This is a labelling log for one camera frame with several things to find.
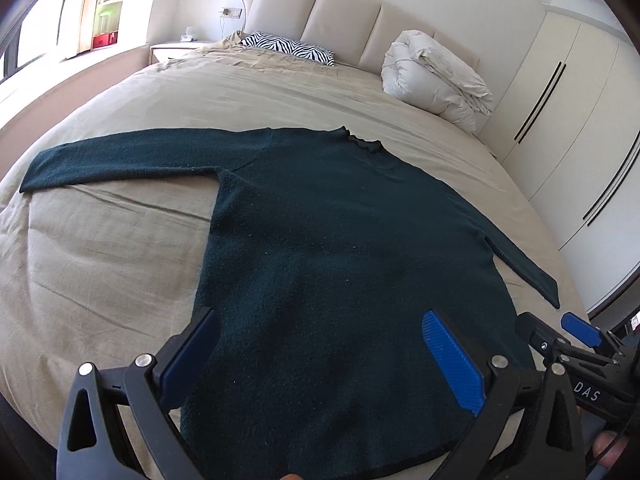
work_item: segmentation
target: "dark green sweater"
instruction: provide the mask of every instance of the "dark green sweater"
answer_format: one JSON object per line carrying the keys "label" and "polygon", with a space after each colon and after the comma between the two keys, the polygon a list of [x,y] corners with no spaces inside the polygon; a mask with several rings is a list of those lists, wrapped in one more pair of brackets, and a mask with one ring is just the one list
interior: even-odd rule
{"label": "dark green sweater", "polygon": [[181,428],[211,478],[375,478],[450,449],[472,413],[422,340],[433,307],[533,366],[494,253],[558,307],[556,282],[449,186],[344,128],[81,140],[40,153],[20,190],[192,174],[220,181],[195,308],[223,333]]}

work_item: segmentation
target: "wardrobe door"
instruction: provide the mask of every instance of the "wardrobe door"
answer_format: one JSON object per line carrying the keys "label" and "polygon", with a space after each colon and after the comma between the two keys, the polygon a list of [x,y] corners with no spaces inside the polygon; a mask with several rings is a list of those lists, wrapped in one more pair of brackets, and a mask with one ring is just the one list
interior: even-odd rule
{"label": "wardrobe door", "polygon": [[531,49],[480,139],[502,162],[522,134],[574,43],[580,22],[548,12]]}
{"label": "wardrobe door", "polygon": [[587,310],[613,294],[640,261],[640,161],[625,171],[600,213],[560,253]]}
{"label": "wardrobe door", "polygon": [[634,155],[639,130],[640,56],[621,42],[591,116],[531,199],[559,248],[604,205]]}
{"label": "wardrobe door", "polygon": [[528,200],[587,122],[609,77],[617,47],[618,40],[608,32],[580,24],[566,64],[537,117],[502,164]]}

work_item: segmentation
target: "red box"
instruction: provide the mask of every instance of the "red box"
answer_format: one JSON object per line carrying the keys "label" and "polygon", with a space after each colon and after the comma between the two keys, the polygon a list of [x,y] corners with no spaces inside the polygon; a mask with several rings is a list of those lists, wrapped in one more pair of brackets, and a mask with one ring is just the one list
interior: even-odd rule
{"label": "red box", "polygon": [[118,43],[118,31],[115,32],[107,32],[106,34],[100,34],[99,36],[94,36],[94,48],[98,48],[100,46],[112,45],[114,43]]}

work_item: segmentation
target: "bed frame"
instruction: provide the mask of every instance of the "bed frame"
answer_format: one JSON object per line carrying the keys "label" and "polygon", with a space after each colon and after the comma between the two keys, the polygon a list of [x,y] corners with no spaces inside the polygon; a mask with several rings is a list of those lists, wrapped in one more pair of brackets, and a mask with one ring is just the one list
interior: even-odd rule
{"label": "bed frame", "polygon": [[385,53],[404,30],[421,30],[452,51],[471,68],[473,52],[428,23],[381,0],[242,0],[244,31],[266,32],[323,46],[335,60],[380,74]]}

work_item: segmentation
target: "wall outlet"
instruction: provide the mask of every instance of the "wall outlet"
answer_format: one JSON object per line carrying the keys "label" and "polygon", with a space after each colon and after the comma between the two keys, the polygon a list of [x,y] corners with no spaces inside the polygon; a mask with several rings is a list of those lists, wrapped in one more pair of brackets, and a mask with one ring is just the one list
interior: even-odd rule
{"label": "wall outlet", "polygon": [[238,19],[242,14],[242,9],[233,9],[230,7],[222,7],[220,10],[220,18],[234,18]]}

